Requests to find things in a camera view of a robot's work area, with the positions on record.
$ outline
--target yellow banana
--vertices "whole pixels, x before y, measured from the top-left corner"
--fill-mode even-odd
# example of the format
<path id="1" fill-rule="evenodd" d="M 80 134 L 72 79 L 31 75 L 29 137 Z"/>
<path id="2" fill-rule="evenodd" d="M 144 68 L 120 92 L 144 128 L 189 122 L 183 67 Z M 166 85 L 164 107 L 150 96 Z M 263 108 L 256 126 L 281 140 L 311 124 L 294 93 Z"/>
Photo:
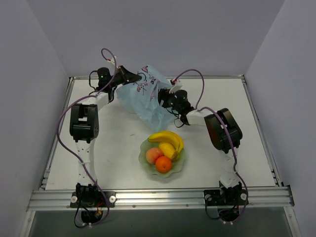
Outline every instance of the yellow banana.
<path id="1" fill-rule="evenodd" d="M 184 142 L 183 142 L 182 138 L 178 134 L 176 134 L 175 132 L 171 132 L 171 131 L 161 131 L 161 132 L 172 134 L 175 137 L 177 137 L 179 139 L 179 141 L 180 141 L 179 152 L 182 151 L 182 149 L 184 149 Z"/>
<path id="2" fill-rule="evenodd" d="M 175 158 L 173 157 L 172 161 L 177 161 L 180 158 L 180 155 L 178 154 Z"/>
<path id="3" fill-rule="evenodd" d="M 174 146 L 174 149 L 176 150 L 177 153 L 179 153 L 180 151 L 180 140 L 176 136 L 169 133 L 165 133 L 165 132 L 154 133 L 153 135 L 150 135 L 148 137 L 148 141 L 149 142 L 168 142 Z"/>

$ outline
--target plastic bag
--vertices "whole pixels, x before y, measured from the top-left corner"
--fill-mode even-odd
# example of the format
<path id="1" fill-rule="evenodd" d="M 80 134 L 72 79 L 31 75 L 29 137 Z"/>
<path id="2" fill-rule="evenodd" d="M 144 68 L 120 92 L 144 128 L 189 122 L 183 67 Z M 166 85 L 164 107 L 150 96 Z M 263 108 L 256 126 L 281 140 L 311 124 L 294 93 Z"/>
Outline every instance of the plastic bag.
<path id="1" fill-rule="evenodd" d="M 141 80 L 119 87 L 117 98 L 123 107 L 138 117 L 155 132 L 165 130 L 175 117 L 158 102 L 158 92 L 162 88 L 171 88 L 171 83 L 151 66 L 138 71 Z"/>

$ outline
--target fruit bowl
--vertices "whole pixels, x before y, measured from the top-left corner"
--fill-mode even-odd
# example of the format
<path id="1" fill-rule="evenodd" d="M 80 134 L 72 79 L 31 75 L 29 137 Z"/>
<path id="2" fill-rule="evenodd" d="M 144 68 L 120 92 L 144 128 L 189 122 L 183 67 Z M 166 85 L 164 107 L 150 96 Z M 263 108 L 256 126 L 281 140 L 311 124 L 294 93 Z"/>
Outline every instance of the fruit bowl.
<path id="1" fill-rule="evenodd" d="M 186 152 L 182 150 L 180 152 L 180 158 L 177 161 L 174 161 L 172 163 L 172 169 L 167 173 L 160 173 L 156 170 L 156 167 L 154 164 L 149 164 L 146 160 L 146 151 L 149 150 L 150 148 L 158 147 L 158 145 L 159 143 L 153 143 L 153 142 L 149 142 L 148 140 L 145 140 L 140 145 L 140 154 L 139 154 L 138 160 L 142 164 L 142 166 L 144 167 L 147 173 L 156 174 L 162 178 L 167 178 L 170 176 L 170 174 L 179 172 L 182 169 L 183 162 L 186 159 L 187 155 L 186 155 Z"/>

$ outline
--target peach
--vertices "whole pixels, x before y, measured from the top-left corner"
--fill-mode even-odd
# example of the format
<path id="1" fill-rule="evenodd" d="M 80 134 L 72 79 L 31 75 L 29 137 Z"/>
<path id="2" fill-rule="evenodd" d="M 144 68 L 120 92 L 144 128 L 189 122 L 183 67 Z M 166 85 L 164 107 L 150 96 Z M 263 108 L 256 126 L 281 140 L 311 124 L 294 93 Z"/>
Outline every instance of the peach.
<path id="1" fill-rule="evenodd" d="M 163 156 L 163 153 L 157 147 L 150 148 L 146 152 L 146 160 L 148 161 L 149 164 L 155 164 L 156 160 L 161 156 Z"/>

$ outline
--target white backdrop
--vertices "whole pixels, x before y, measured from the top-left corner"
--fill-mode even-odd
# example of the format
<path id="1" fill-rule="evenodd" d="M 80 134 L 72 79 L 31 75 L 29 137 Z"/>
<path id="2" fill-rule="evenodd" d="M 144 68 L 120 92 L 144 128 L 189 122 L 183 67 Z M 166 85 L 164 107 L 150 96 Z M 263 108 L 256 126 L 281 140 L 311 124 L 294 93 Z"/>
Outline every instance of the white backdrop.
<path id="1" fill-rule="evenodd" d="M 302 234 L 315 236 L 316 1 L 287 0 L 246 74 Z"/>
<path id="2" fill-rule="evenodd" d="M 245 74 L 284 0 L 28 0 L 69 76 L 104 66 Z"/>
<path id="3" fill-rule="evenodd" d="M 0 236 L 16 237 L 43 176 L 68 79 L 27 3 L 0 5 Z"/>

